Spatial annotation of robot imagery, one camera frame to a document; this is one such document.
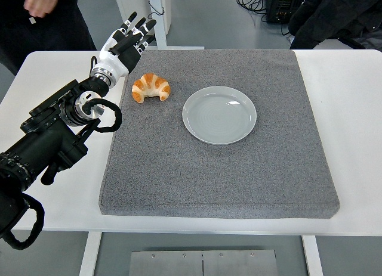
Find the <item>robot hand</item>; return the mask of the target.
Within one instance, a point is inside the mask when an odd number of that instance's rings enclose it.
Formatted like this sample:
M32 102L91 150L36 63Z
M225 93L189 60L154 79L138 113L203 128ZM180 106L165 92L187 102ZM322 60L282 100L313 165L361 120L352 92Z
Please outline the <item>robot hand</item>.
M155 40L149 32L156 25L156 20L144 17L135 23L136 17L137 13L133 12L110 35L99 53L100 60L90 71L91 76L102 76L112 85L134 70L143 51Z

